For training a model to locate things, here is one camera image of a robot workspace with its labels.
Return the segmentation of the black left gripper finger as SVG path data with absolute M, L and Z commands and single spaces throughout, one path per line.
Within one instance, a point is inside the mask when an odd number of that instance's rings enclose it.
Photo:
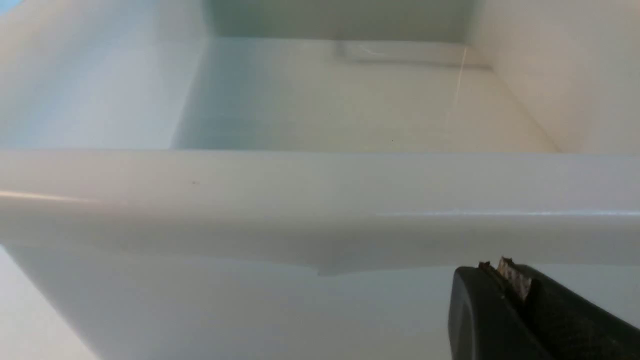
M 537 269 L 501 260 L 454 271 L 454 360 L 637 360 L 637 327 Z

